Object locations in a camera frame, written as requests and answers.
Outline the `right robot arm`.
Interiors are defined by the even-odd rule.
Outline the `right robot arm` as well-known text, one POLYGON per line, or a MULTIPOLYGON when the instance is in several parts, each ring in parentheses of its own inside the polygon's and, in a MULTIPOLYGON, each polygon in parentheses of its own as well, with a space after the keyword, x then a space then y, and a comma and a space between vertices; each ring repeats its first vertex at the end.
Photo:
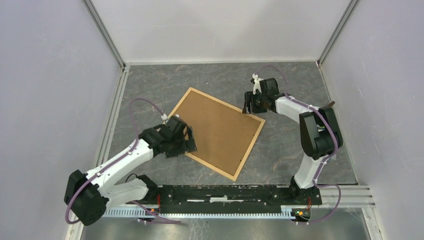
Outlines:
POLYGON ((301 165, 289 185, 289 199, 302 204, 317 189, 318 176, 329 158, 343 145, 343 138, 330 106, 317 107, 281 93, 275 78, 263 79, 253 74, 253 90, 244 94, 243 114, 272 111, 299 125, 300 144, 304 152, 301 165))

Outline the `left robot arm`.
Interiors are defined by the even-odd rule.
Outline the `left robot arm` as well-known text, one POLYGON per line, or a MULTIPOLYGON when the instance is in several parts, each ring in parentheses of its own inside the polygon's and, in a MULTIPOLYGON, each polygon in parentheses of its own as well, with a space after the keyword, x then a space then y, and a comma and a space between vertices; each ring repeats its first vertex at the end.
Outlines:
POLYGON ((89 226, 119 205, 138 200, 153 203, 157 198, 154 187, 139 178, 122 184, 118 180, 158 155, 173 158, 195 151, 193 128, 177 115, 146 128, 108 161, 86 172, 77 169, 69 175, 64 194, 65 222, 89 226))

